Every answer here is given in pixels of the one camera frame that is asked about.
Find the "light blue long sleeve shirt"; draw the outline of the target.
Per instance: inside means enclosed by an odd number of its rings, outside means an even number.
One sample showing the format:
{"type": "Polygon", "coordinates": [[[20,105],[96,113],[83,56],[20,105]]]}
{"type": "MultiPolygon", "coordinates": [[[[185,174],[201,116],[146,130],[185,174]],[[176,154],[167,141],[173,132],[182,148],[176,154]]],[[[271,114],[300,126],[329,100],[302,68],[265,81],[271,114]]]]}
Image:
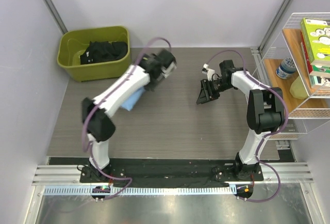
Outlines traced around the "light blue long sleeve shirt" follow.
{"type": "Polygon", "coordinates": [[[144,87],[136,90],[130,97],[121,104],[121,108],[127,111],[131,111],[136,103],[139,101],[143,93],[145,92],[144,87]]]}

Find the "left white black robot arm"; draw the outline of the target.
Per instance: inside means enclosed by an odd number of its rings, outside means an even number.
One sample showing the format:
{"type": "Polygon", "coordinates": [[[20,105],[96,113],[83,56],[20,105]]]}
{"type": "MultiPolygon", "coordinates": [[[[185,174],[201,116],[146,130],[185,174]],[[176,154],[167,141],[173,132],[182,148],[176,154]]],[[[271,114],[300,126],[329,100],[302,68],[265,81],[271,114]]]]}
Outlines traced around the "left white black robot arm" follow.
{"type": "Polygon", "coordinates": [[[105,182],[110,176],[109,140],[116,131],[111,120],[117,110],[139,90],[153,91],[176,69],[174,55],[167,49],[157,54],[143,54],[136,63],[107,90],[81,103],[83,130],[81,138],[88,139],[92,177],[105,182]]]}

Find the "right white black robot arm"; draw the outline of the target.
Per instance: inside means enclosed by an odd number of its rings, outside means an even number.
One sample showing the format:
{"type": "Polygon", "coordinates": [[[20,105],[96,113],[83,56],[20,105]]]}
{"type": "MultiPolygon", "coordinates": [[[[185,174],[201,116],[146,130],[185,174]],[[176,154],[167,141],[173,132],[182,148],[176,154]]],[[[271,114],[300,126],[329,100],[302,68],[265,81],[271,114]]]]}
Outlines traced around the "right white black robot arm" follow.
{"type": "Polygon", "coordinates": [[[216,74],[208,64],[202,72],[201,91],[196,103],[205,104],[220,97],[229,89],[240,90],[247,98],[246,122],[249,132],[242,149],[237,153],[228,172],[239,181],[247,181],[259,172],[259,155],[272,134],[285,123],[283,93],[256,80],[242,67],[235,67],[231,60],[219,64],[221,74],[216,74]]]}

